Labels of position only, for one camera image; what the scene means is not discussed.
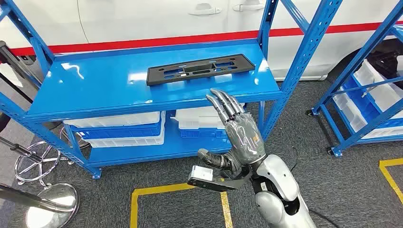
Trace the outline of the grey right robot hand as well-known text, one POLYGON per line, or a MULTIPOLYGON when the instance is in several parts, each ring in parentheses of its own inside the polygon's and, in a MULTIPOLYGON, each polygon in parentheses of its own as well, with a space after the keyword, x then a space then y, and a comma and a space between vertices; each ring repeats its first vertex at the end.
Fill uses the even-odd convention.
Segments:
POLYGON ((263 159, 266 156, 264 141, 252 115, 228 93, 214 88, 210 91, 214 96, 207 94, 206 98, 224 125, 231 149, 225 154, 214 154, 200 148, 199 159, 214 168, 232 173, 263 159))

